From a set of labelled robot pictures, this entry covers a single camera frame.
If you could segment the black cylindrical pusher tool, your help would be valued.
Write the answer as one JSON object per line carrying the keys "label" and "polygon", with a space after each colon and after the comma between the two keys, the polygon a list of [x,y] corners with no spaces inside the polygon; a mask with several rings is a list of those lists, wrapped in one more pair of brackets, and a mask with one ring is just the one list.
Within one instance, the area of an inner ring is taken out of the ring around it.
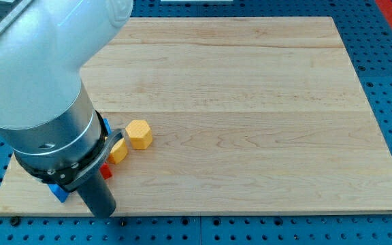
{"label": "black cylindrical pusher tool", "polygon": [[112,148],[124,138],[122,130],[108,133],[102,116],[93,112],[87,127],[70,143],[45,143],[38,152],[14,151],[20,166],[45,184],[57,184],[64,191],[78,192],[93,216],[107,218],[116,200],[103,179],[100,167]]}

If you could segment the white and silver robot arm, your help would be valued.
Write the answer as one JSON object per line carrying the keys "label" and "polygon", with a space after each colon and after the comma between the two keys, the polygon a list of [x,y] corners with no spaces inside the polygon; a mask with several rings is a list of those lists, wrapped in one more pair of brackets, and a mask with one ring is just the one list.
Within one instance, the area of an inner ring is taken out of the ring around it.
{"label": "white and silver robot arm", "polygon": [[129,0],[0,1],[0,136],[26,172],[77,191],[98,218],[116,208],[100,167],[123,132],[107,130],[80,69],[132,10]]}

